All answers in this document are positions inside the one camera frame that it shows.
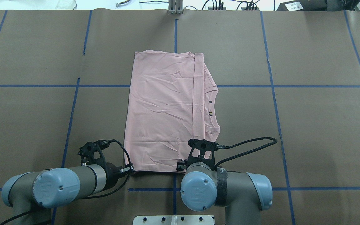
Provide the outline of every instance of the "white label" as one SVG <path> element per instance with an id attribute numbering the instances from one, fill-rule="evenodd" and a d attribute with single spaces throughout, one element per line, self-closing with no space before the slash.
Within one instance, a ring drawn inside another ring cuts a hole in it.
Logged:
<path id="1" fill-rule="evenodd" d="M 286 7 L 288 11 L 296 11 L 296 10 L 304 9 L 304 7 L 301 5 L 300 2 L 288 3 L 286 4 Z"/>

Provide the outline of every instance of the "black cable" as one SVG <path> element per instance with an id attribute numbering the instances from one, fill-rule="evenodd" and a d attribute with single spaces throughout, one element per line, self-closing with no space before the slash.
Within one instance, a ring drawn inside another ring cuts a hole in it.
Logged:
<path id="1" fill-rule="evenodd" d="M 352 10 L 353 10 L 353 5 L 354 5 L 354 0 L 352 0 L 352 3 L 351 3 L 351 9 L 350 9 L 350 11 L 352 11 Z"/>
<path id="2" fill-rule="evenodd" d="M 138 2 L 138 3 L 169 3 L 164 1 L 147 1 L 147 2 Z"/>
<path id="3" fill-rule="evenodd" d="M 121 3 L 119 3 L 119 5 L 121 5 L 121 4 L 126 4 L 126 3 L 128 3 L 129 1 L 131 1 L 131 0 L 126 0 L 126 1 L 124 1 L 124 2 L 121 2 Z"/>
<path id="4" fill-rule="evenodd" d="M 115 140 L 115 139 L 108 140 L 108 142 L 109 142 L 109 143 L 116 142 L 117 144 L 119 144 L 119 146 L 122 148 L 122 150 L 123 150 L 124 153 L 126 154 L 127 159 L 128 159 L 128 161 L 129 161 L 129 164 L 131 163 L 131 162 L 130 162 L 130 156 L 129 156 L 129 154 L 127 153 L 126 149 L 124 148 L 123 144 L 121 144 L 118 140 Z"/>
<path id="5" fill-rule="evenodd" d="M 250 2 L 249 4 L 247 4 L 247 7 L 245 7 L 244 10 L 249 10 L 249 8 L 250 8 L 250 6 L 251 6 L 251 3 L 252 3 L 252 2 Z"/>
<path id="6" fill-rule="evenodd" d="M 238 4 L 238 6 L 237 6 L 236 11 L 238 10 L 238 8 L 240 7 L 240 5 L 241 5 L 242 3 L 246 3 L 246 4 L 247 4 L 247 7 L 248 7 L 248 2 L 247 2 L 247 1 L 241 1 L 240 4 Z"/>
<path id="7" fill-rule="evenodd" d="M 194 9 L 198 10 L 196 7 L 194 6 L 185 6 L 184 8 L 187 8 L 187 7 L 193 7 Z"/>
<path id="8" fill-rule="evenodd" d="M 116 142 L 117 144 L 119 144 L 119 146 L 122 148 L 122 150 L 123 150 L 124 153 L 126 154 L 127 160 L 129 161 L 129 164 L 131 164 L 129 153 L 126 151 L 126 149 L 124 148 L 123 144 L 121 144 L 118 140 L 115 140 L 115 139 L 108 140 L 108 143 L 113 143 L 113 142 Z M 83 198 L 83 199 L 102 198 L 102 197 L 106 197 L 106 196 L 108 196 L 108 195 L 111 195 L 111 194 L 119 191 L 119 190 L 126 184 L 126 182 L 129 180 L 129 178 L 130 178 L 130 174 L 127 175 L 127 177 L 126 177 L 126 179 L 124 180 L 123 184 L 120 185 L 120 187 L 116 188 L 114 191 L 111 191 L 111 192 L 106 193 L 106 194 L 103 194 L 103 195 L 88 196 L 88 197 L 85 197 L 85 198 Z"/>
<path id="9" fill-rule="evenodd" d="M 251 153 L 254 153 L 256 151 L 259 151 L 261 149 L 264 149 L 266 147 L 269 147 L 270 145 L 273 145 L 273 144 L 276 144 L 277 143 L 277 140 L 273 137 L 260 137 L 260 138 L 255 138 L 255 139 L 251 139 L 251 140 L 247 140 L 247 141 L 243 141 L 243 142 L 240 142 L 238 144 L 235 144 L 235 145 L 231 145 L 231 146 L 225 146 L 223 149 L 229 149 L 229 148 L 234 148 L 234 147 L 237 147 L 239 145 L 242 145 L 242 144 L 245 144 L 245 143 L 248 143 L 248 142 L 253 142 L 253 141 L 260 141 L 260 140 L 272 140 L 272 142 L 268 143 L 268 144 L 264 144 L 260 147 L 257 147 L 257 148 L 254 148 L 252 150 L 249 150 L 249 151 L 246 151 L 246 152 L 243 152 L 243 153 L 240 153 L 240 154 L 237 154 L 237 155 L 234 155 L 232 157 L 229 157 L 229 158 L 225 158 L 221 161 L 219 161 L 216 165 L 215 165 L 215 168 L 217 168 L 220 164 L 222 163 L 225 163 L 227 161 L 230 161 L 230 160 L 233 160 L 235 158 L 238 158 L 238 157 L 241 157 L 241 156 L 244 156 L 244 155 L 248 155 L 248 154 L 251 154 Z"/>
<path id="10" fill-rule="evenodd" d="M 251 1 L 250 4 L 248 5 L 248 10 L 252 10 L 254 4 L 255 4 L 254 1 Z"/>
<path id="11" fill-rule="evenodd" d="M 206 2 L 204 3 L 204 6 L 202 6 L 202 9 L 201 10 L 204 10 L 204 7 L 206 5 L 206 3 L 208 3 L 210 0 L 206 0 Z"/>
<path id="12" fill-rule="evenodd" d="M 11 217 L 11 218 L 7 219 L 6 221 L 0 223 L 0 225 L 7 224 L 8 222 L 10 222 L 10 221 L 12 221 L 12 220 L 14 220 L 14 219 L 17 219 L 17 218 L 20 218 L 20 217 L 22 217 L 22 216 L 28 215 L 28 214 L 30 214 L 30 213 L 35 213 L 35 212 L 41 211 L 41 210 L 43 210 L 43 209 L 45 209 L 45 208 L 37 208 L 37 209 L 29 210 L 29 211 L 27 211 L 27 212 L 21 213 L 21 214 L 19 214 L 19 215 L 16 215 L 16 216 L 14 216 L 14 217 Z"/>
<path id="13" fill-rule="evenodd" d="M 85 197 L 85 198 L 83 198 L 83 199 L 102 198 L 102 197 L 106 197 L 106 196 L 108 196 L 108 195 L 111 195 L 111 194 L 119 191 L 119 190 L 126 184 L 126 182 L 129 180 L 129 178 L 130 178 L 130 174 L 127 175 L 126 180 L 124 180 L 123 184 L 122 184 L 120 187 L 116 188 L 114 191 L 111 191 L 111 192 L 106 193 L 106 194 L 104 194 L 104 195 L 88 196 L 88 197 Z"/>

